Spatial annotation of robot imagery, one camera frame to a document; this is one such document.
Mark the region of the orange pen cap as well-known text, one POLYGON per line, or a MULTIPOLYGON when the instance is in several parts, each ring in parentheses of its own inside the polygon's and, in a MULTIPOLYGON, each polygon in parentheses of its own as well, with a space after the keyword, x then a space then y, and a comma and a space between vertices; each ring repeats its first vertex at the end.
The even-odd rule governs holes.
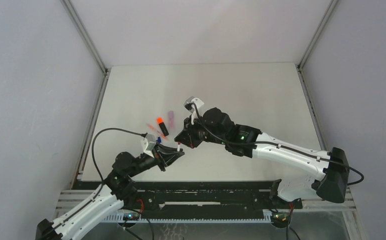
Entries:
POLYGON ((159 118, 157 118, 157 123, 159 125, 161 125, 161 124, 164 124, 164 121, 163 121, 163 119, 161 117, 159 117, 159 118))

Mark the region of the pink marker pen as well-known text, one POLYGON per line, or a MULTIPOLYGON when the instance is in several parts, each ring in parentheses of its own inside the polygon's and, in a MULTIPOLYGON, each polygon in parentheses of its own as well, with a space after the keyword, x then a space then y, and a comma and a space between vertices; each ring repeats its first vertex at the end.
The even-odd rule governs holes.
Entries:
POLYGON ((169 117, 169 127, 170 127, 171 130, 175 129, 175 122, 174 122, 174 117, 173 116, 169 117))

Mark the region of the orange marker pen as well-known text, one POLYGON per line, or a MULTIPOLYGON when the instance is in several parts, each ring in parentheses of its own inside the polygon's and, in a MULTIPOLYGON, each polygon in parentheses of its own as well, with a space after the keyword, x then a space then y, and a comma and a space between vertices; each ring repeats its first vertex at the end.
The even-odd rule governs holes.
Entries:
POLYGON ((165 123, 164 123, 164 122, 160 122, 158 125, 159 125, 159 127, 160 127, 160 129, 161 129, 163 135, 164 135, 165 137, 168 136, 168 135, 169 135, 169 132, 168 132, 168 129, 167 129, 165 123))

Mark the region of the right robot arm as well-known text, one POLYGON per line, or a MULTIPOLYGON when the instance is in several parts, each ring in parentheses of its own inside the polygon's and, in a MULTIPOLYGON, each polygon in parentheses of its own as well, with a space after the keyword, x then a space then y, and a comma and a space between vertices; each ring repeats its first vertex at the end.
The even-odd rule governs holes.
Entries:
POLYGON ((268 135, 258 128, 234 123, 214 107, 202 116, 195 110, 183 122, 183 130, 175 137, 192 149, 202 142, 224 145, 238 157, 270 160, 305 171, 304 181, 279 181, 270 193, 270 203, 283 208, 288 202, 317 195, 325 201, 342 204, 349 184, 349 164, 341 148, 331 151, 300 147, 268 135))

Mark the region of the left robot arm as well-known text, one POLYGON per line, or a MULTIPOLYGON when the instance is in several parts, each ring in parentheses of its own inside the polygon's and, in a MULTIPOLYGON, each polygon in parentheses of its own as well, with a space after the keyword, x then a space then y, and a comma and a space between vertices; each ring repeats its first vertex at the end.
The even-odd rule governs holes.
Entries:
POLYGON ((80 240, 108 215, 132 208, 137 202, 137 189, 132 177, 155 166, 164 171, 184 156, 183 149, 156 144, 152 150, 134 157, 129 152, 119 153, 112 171, 94 192, 62 216, 42 220, 36 228, 35 239, 80 240))

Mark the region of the thin orange pen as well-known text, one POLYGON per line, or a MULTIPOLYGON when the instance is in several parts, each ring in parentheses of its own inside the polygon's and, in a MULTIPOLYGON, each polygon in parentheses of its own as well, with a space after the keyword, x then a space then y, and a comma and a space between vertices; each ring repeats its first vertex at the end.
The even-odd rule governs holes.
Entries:
POLYGON ((168 140, 168 138, 163 134, 163 133, 161 133, 160 131, 158 131, 158 130, 156 130, 156 129, 154 129, 153 130, 154 132, 156 132, 161 138, 163 138, 164 140, 168 140))

